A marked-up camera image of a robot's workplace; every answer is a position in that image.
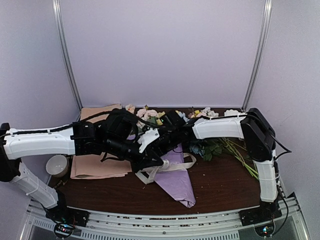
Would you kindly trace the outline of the purple pink wrapping paper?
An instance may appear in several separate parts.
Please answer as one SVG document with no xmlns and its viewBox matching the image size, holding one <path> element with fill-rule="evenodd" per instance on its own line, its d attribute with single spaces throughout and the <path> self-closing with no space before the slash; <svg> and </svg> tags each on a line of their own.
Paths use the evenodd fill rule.
<svg viewBox="0 0 320 240">
<path fill-rule="evenodd" d="M 190 157 L 183 157 L 182 144 L 169 151 L 161 157 L 162 160 L 168 160 L 171 164 L 180 164 L 191 162 Z M 156 174 L 154 182 L 160 186 L 175 201 L 181 203 L 187 208 L 196 204 L 193 187 L 189 177 L 188 169 L 180 171 L 159 172 Z"/>
</svg>

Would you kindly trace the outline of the right aluminium frame post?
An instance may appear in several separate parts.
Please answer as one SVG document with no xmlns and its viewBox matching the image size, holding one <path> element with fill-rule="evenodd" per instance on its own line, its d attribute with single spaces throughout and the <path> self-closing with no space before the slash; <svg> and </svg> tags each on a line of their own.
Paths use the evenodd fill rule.
<svg viewBox="0 0 320 240">
<path fill-rule="evenodd" d="M 273 6 L 272 0 L 264 1 L 264 8 L 263 8 L 258 45 L 257 45 L 257 49 L 256 49 L 254 61 L 253 61 L 249 83 L 247 86 L 246 94 L 245 94 L 245 97 L 242 103 L 242 108 L 241 108 L 243 111 L 247 111 L 249 109 L 250 99 L 254 91 L 256 80 L 258 78 L 259 69 L 261 66 L 262 58 L 263 58 L 264 48 L 267 42 L 269 28 L 270 28 L 270 22 L 272 17 L 272 6 Z"/>
</svg>

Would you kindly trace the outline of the left aluminium frame post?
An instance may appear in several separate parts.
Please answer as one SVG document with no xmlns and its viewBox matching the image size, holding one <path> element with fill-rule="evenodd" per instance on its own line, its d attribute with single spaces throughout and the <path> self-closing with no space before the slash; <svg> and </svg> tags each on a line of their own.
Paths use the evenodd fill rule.
<svg viewBox="0 0 320 240">
<path fill-rule="evenodd" d="M 66 74 L 67 74 L 67 79 L 70 84 L 71 92 L 75 99 L 78 111 L 80 112 L 81 109 L 83 108 L 83 104 L 80 98 L 80 93 L 75 80 L 72 63 L 71 63 L 71 59 L 68 51 L 67 40 L 66 40 L 64 24 L 63 24 L 63 17 L 61 12 L 61 1 L 53 0 L 52 7 L 53 7 L 53 14 L 54 14 L 56 27 L 58 31 L 60 47 L 62 51 L 62 59 L 63 59 L 64 67 L 66 70 Z"/>
</svg>

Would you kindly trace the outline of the blue hydrangea flower stem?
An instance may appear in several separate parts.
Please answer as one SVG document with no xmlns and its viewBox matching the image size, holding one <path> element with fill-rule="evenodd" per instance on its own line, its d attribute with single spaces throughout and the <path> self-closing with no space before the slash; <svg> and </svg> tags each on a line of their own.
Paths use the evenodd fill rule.
<svg viewBox="0 0 320 240">
<path fill-rule="evenodd" d="M 186 123 L 190 120 L 186 117 L 186 114 L 184 112 L 181 112 L 179 110 L 175 111 Z M 191 140 L 188 143 L 185 144 L 184 149 L 188 149 L 191 153 L 194 153 L 196 155 L 199 155 L 201 157 L 205 154 L 205 147 L 204 144 L 200 140 Z"/>
</svg>

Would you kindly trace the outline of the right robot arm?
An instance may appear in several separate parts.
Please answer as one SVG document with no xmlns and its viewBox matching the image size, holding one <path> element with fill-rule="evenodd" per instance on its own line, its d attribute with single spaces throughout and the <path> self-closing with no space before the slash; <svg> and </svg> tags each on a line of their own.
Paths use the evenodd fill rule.
<svg viewBox="0 0 320 240">
<path fill-rule="evenodd" d="M 227 110 L 225 116 L 200 116 L 184 121 L 175 111 L 164 115 L 163 125 L 154 148 L 160 156 L 177 145 L 191 140 L 237 138 L 245 142 L 249 157 L 257 166 L 260 200 L 264 203 L 256 210 L 259 220 L 268 220 L 275 212 L 277 179 L 274 166 L 275 131 L 257 108 L 241 113 Z"/>
</svg>

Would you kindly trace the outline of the front aluminium rail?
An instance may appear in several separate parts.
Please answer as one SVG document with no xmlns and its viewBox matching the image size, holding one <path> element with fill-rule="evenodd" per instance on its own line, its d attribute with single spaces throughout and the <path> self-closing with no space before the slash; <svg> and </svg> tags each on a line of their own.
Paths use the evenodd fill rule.
<svg viewBox="0 0 320 240">
<path fill-rule="evenodd" d="M 139 215 L 87 210 L 85 227 L 77 226 L 66 240 L 309 240 L 296 198 L 279 201 L 283 216 L 270 222 L 244 226 L 240 210 L 183 215 Z M 276 235 L 261 237 L 258 228 L 275 224 Z M 54 222 L 45 217 L 40 204 L 31 200 L 18 240 L 58 240 Z"/>
</svg>

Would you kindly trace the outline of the beige ribbon strip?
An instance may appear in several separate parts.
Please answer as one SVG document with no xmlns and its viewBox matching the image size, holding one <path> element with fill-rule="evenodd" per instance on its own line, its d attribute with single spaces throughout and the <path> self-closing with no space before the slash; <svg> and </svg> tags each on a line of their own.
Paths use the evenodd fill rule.
<svg viewBox="0 0 320 240">
<path fill-rule="evenodd" d="M 145 185 L 148 185 L 155 181 L 155 177 L 158 173 L 187 170 L 187 169 L 190 169 L 197 162 L 196 157 L 190 153 L 184 153 L 183 157 L 184 158 L 190 157 L 191 162 L 173 164 L 166 159 L 162 161 L 163 164 L 161 166 L 152 166 L 152 167 L 144 168 L 142 170 L 139 170 L 137 173 L 135 173 L 135 175 Z"/>
</svg>

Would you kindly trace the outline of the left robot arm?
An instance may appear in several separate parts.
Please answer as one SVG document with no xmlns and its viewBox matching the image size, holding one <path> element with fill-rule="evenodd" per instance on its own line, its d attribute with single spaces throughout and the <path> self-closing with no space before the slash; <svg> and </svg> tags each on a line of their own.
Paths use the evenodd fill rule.
<svg viewBox="0 0 320 240">
<path fill-rule="evenodd" d="M 165 162 L 152 149 L 161 126 L 133 113 L 114 108 L 59 127 L 18 130 L 0 126 L 0 180 L 21 189 L 61 222 L 72 218 L 63 193 L 49 187 L 25 163 L 24 158 L 50 155 L 113 155 L 128 160 L 134 172 L 162 167 Z"/>
</svg>

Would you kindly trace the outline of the white fluted dish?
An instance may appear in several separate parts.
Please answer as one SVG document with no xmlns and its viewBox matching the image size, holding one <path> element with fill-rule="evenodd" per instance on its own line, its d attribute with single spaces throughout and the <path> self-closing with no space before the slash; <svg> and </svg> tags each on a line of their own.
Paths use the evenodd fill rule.
<svg viewBox="0 0 320 240">
<path fill-rule="evenodd" d="M 228 109 L 224 112 L 225 117 L 240 116 L 242 113 L 238 110 Z"/>
</svg>

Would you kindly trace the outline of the pink rose stem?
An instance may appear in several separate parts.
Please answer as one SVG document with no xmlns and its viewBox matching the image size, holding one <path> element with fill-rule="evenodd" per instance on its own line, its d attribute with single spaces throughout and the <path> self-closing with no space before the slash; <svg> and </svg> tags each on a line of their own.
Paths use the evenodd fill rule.
<svg viewBox="0 0 320 240">
<path fill-rule="evenodd" d="M 132 104 L 128 104 L 124 108 L 126 111 L 136 115 L 145 122 L 149 122 L 154 125 L 161 125 L 158 121 L 160 114 L 156 110 L 150 109 L 148 106 L 139 109 L 137 112 L 136 107 Z"/>
</svg>

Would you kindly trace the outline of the aluminium frame post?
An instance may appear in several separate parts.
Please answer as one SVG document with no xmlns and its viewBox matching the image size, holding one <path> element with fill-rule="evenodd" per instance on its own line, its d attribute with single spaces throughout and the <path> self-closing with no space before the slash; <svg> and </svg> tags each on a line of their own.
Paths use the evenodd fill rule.
<svg viewBox="0 0 320 240">
<path fill-rule="evenodd" d="M 54 14 L 56 27 L 58 31 L 60 47 L 62 51 L 62 59 L 63 59 L 64 67 L 66 70 L 66 74 L 67 74 L 67 79 L 70 84 L 71 92 L 75 99 L 78 111 L 80 112 L 81 109 L 83 108 L 83 104 L 80 98 L 80 93 L 75 80 L 72 63 L 71 63 L 71 59 L 68 51 L 67 40 L 66 40 L 64 24 L 63 24 L 63 17 L 61 12 L 61 1 L 53 0 L 52 7 L 53 7 L 53 14 Z"/>
<path fill-rule="evenodd" d="M 263 58 L 264 48 L 267 42 L 269 28 L 270 28 L 270 22 L 272 17 L 272 6 L 273 6 L 272 0 L 264 1 L 264 8 L 263 8 L 258 45 L 257 45 L 257 49 L 256 49 L 254 61 L 253 61 L 249 83 L 247 86 L 246 94 L 245 94 L 245 97 L 242 103 L 242 108 L 241 108 L 243 111 L 247 111 L 249 109 L 250 99 L 254 91 L 256 80 L 258 78 L 259 69 L 261 66 L 262 58 Z"/>
</svg>

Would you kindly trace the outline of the small yellow flower spray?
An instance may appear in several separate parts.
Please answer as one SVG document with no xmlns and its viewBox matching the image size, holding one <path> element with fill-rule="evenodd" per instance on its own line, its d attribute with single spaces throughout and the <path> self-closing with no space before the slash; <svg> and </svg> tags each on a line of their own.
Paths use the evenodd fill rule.
<svg viewBox="0 0 320 240">
<path fill-rule="evenodd" d="M 215 157 L 221 157 L 223 154 L 232 156 L 241 163 L 251 177 L 259 180 L 258 168 L 249 157 L 247 149 L 235 141 L 225 137 L 205 139 L 203 151 L 202 158 L 206 162 L 210 162 Z"/>
</svg>

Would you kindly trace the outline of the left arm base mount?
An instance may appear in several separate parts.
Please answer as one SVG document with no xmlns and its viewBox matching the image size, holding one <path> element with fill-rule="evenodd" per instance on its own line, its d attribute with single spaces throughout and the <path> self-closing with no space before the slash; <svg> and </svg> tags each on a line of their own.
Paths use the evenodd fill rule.
<svg viewBox="0 0 320 240">
<path fill-rule="evenodd" d="M 85 210 L 65 208 L 63 210 L 53 210 L 44 208 L 45 216 L 54 222 L 53 233 L 59 239 L 70 237 L 76 227 L 86 227 L 90 213 Z"/>
</svg>

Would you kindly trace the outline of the yellow rose stem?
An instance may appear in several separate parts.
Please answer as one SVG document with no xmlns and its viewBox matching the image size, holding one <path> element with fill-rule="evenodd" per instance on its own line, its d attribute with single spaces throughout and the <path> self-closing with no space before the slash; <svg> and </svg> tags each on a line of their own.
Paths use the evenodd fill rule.
<svg viewBox="0 0 320 240">
<path fill-rule="evenodd" d="M 156 124 L 158 126 L 162 126 L 163 125 L 163 120 L 162 120 L 162 117 L 165 115 L 166 113 L 164 111 L 162 112 L 158 112 L 155 116 L 155 121 L 156 121 Z"/>
</svg>

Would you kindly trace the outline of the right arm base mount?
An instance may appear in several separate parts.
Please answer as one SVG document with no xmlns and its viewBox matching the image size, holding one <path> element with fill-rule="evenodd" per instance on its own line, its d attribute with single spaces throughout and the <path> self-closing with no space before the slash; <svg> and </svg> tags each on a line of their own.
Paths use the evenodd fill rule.
<svg viewBox="0 0 320 240">
<path fill-rule="evenodd" d="M 238 214 L 243 227 L 254 226 L 258 236 L 268 238 L 276 231 L 275 219 L 282 216 L 282 211 L 280 209 L 272 211 L 260 206 L 241 210 Z"/>
</svg>

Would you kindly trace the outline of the beige wrapping paper stack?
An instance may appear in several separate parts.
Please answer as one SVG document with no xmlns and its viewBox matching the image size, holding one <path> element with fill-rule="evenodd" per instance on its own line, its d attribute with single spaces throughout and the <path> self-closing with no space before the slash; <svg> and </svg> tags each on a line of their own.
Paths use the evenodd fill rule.
<svg viewBox="0 0 320 240">
<path fill-rule="evenodd" d="M 94 114 L 104 111 L 111 111 L 113 109 L 121 109 L 122 105 L 119 103 L 112 104 L 105 107 L 84 107 L 80 113 L 80 120 L 83 120 Z M 107 114 L 95 117 L 88 120 L 91 123 L 96 123 L 108 117 Z M 97 180 L 107 178 L 124 177 L 132 172 L 131 165 L 128 161 L 118 161 L 107 159 L 101 162 L 104 153 L 98 155 L 82 155 L 74 156 L 72 160 L 70 178 L 74 180 Z"/>
</svg>

